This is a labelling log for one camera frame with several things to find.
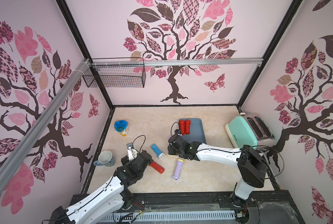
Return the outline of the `red flashlight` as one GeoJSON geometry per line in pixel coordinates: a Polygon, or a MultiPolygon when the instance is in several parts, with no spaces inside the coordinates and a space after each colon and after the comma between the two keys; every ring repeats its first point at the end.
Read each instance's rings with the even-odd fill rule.
{"type": "Polygon", "coordinates": [[[187,119],[185,120],[185,134],[190,134],[190,126],[191,126],[191,120],[187,119]]]}
{"type": "Polygon", "coordinates": [[[179,120],[179,129],[180,129],[180,134],[181,135],[186,134],[185,127],[186,127],[185,120],[182,120],[182,119],[179,120]]]}
{"type": "Polygon", "coordinates": [[[154,170],[156,170],[160,174],[163,174],[165,171],[165,169],[155,161],[152,161],[152,163],[150,163],[149,166],[152,167],[154,170]]]}

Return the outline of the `blue flashlight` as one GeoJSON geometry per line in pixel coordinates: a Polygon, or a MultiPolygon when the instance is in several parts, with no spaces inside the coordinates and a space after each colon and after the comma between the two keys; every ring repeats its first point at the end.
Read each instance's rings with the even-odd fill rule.
{"type": "Polygon", "coordinates": [[[151,149],[155,152],[155,154],[157,155],[157,157],[161,160],[165,157],[165,153],[162,152],[156,144],[152,144],[151,145],[151,149]]]}

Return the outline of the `blue-grey storage tray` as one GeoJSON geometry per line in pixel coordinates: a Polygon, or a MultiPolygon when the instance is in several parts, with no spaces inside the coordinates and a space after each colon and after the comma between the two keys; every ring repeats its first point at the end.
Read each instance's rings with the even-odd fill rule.
{"type": "Polygon", "coordinates": [[[181,118],[179,119],[179,121],[187,119],[191,121],[190,134],[189,135],[185,134],[182,135],[181,137],[189,143],[196,141],[206,144],[207,142],[204,134],[202,120],[199,118],[181,118]]]}

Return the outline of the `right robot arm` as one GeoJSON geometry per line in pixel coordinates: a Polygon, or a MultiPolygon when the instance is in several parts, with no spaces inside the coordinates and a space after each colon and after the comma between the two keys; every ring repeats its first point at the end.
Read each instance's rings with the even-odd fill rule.
{"type": "Polygon", "coordinates": [[[193,141],[188,143],[174,134],[168,140],[168,154],[189,161],[212,161],[238,168],[241,179],[236,183],[229,201],[235,207],[245,207],[255,188],[263,188],[267,163],[252,146],[221,148],[193,141]]]}

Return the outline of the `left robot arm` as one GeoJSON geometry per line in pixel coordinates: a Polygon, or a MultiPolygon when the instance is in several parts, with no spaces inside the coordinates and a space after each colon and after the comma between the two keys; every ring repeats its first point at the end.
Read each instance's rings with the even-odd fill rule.
{"type": "Polygon", "coordinates": [[[152,156],[145,150],[129,160],[122,158],[122,166],[116,168],[111,178],[101,187],[81,201],[64,209],[58,207],[52,212],[48,224],[96,224],[103,217],[120,209],[127,210],[132,206],[133,194],[128,189],[143,177],[152,156]]]}

